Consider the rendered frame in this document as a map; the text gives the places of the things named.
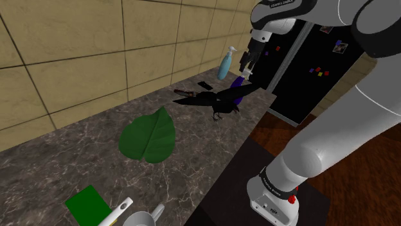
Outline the light blue spray bottle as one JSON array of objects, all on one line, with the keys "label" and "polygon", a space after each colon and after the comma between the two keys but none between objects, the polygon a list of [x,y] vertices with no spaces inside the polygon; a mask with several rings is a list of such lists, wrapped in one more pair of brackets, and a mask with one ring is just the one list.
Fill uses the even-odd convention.
[{"label": "light blue spray bottle", "polygon": [[236,49],[233,46],[229,46],[229,51],[227,52],[227,54],[223,58],[220,66],[219,66],[219,69],[218,69],[218,74],[217,74],[217,79],[218,80],[223,80],[226,77],[227,72],[229,71],[229,68],[231,66],[232,54],[235,51],[236,51]]}]

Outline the black refrigerator with magnets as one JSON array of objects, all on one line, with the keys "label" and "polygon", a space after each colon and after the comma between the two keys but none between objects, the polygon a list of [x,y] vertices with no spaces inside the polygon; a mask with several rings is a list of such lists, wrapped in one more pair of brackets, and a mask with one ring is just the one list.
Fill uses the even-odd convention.
[{"label": "black refrigerator with magnets", "polygon": [[[270,37],[250,82],[268,88],[304,25],[297,20],[288,33]],[[349,26],[315,24],[272,90],[270,109],[300,124],[363,53]]]}]

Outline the green leaf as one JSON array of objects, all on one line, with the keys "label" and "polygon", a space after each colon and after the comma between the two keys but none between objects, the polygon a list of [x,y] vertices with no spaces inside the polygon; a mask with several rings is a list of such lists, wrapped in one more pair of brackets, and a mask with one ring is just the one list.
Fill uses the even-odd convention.
[{"label": "green leaf", "polygon": [[127,125],[118,144],[119,151],[134,160],[147,163],[163,162],[175,147],[174,122],[164,107],[151,115],[137,117]]}]

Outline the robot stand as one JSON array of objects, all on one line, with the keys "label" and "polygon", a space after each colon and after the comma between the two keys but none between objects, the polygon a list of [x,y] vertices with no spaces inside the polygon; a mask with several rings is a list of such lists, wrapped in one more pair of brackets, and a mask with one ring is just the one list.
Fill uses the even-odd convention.
[{"label": "robot stand", "polygon": [[[183,226],[274,226],[251,209],[247,182],[274,156],[248,137]],[[296,226],[326,226],[330,199],[304,182]]]}]

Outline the purple spray bottle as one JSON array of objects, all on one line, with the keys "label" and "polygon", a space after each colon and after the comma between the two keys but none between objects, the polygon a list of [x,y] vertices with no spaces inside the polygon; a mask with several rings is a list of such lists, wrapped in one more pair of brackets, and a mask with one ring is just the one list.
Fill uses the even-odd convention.
[{"label": "purple spray bottle", "polygon": [[[238,77],[234,80],[234,82],[231,84],[230,87],[231,87],[231,88],[241,87],[241,86],[242,86],[242,83],[243,83],[245,80],[247,80],[247,81],[249,80],[250,75],[251,75],[251,73],[247,73],[247,74],[242,74],[241,76],[238,76]],[[247,87],[246,92],[245,92],[245,91],[242,91],[242,92],[241,92],[242,96],[236,98],[236,99],[233,101],[233,103],[235,103],[236,105],[239,105],[240,102],[243,100],[244,96],[247,96],[248,94],[250,94],[250,93],[252,93],[252,92],[254,91],[254,87],[252,86],[251,83],[247,84],[246,87]]]}]

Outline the green flat box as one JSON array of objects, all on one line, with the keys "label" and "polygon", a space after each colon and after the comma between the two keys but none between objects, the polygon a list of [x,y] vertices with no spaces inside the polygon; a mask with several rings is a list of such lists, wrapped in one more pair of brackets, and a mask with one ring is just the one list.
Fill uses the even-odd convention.
[{"label": "green flat box", "polygon": [[65,202],[79,226],[98,226],[111,208],[93,186],[88,186]]}]

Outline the black crow figure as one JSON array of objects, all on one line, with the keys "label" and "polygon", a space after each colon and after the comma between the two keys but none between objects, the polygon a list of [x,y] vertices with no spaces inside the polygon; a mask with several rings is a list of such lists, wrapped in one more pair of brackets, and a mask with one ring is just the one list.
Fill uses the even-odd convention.
[{"label": "black crow figure", "polygon": [[237,114],[240,112],[238,105],[234,101],[247,96],[259,88],[258,84],[250,83],[239,87],[230,87],[217,93],[203,91],[195,93],[192,96],[186,94],[185,98],[174,100],[174,102],[180,105],[211,106],[213,109],[212,118],[214,121],[218,121],[222,119],[220,113],[229,114],[234,111]]}]

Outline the white handled tool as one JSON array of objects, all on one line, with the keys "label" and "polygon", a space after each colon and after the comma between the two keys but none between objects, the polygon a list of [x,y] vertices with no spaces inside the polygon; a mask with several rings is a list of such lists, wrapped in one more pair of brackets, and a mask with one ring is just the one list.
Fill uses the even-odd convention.
[{"label": "white handled tool", "polygon": [[126,209],[132,205],[133,200],[130,197],[127,197],[122,201],[122,203],[117,206],[111,214],[109,214],[106,218],[104,218],[98,226],[112,226],[112,224],[118,219],[122,213],[126,211]]}]

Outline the grey cup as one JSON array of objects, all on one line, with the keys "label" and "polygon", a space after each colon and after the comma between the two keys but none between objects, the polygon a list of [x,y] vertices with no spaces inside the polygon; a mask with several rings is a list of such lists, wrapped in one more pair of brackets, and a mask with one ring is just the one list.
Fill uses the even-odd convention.
[{"label": "grey cup", "polygon": [[152,213],[138,211],[131,214],[124,222],[123,226],[156,226],[156,221],[163,213],[165,206],[159,204]]}]

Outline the brown handled knife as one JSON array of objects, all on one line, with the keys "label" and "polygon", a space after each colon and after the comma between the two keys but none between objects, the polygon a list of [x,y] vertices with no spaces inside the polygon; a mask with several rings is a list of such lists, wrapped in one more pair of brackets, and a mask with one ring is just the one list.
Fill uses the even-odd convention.
[{"label": "brown handled knife", "polygon": [[194,91],[183,91],[179,89],[174,89],[174,92],[178,95],[185,96],[185,97],[196,97],[197,92]]}]

